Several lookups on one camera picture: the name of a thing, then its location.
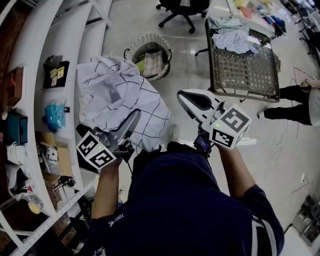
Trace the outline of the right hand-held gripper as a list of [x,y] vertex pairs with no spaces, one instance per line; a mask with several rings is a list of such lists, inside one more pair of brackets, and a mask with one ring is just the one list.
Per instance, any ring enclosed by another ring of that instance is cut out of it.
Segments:
[[252,123],[252,118],[237,104],[220,102],[209,90],[180,90],[177,100],[187,114],[199,123],[193,145],[206,158],[214,145],[234,149]]

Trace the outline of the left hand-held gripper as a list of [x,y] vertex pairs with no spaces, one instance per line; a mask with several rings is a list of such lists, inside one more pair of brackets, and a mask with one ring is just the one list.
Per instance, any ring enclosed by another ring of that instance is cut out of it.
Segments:
[[76,127],[80,140],[76,146],[79,167],[99,173],[101,169],[115,160],[128,162],[134,149],[130,137],[141,118],[141,111],[135,109],[117,129],[109,132],[98,127]]

